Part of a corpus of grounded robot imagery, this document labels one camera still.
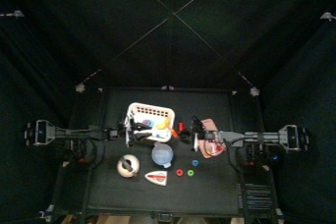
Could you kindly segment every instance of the black backdrop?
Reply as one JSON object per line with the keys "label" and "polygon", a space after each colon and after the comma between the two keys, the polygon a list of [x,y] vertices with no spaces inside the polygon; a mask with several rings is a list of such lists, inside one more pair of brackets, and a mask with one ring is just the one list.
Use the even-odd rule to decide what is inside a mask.
{"label": "black backdrop", "polygon": [[282,208],[292,223],[332,223],[336,22],[319,17],[336,1],[196,0],[180,12],[191,0],[160,1],[2,0],[0,14],[26,14],[0,17],[2,220],[36,216],[55,182],[55,153],[24,148],[22,126],[67,126],[74,87],[104,69],[88,84],[248,88],[240,71],[267,129],[300,124],[316,141],[278,172]]}

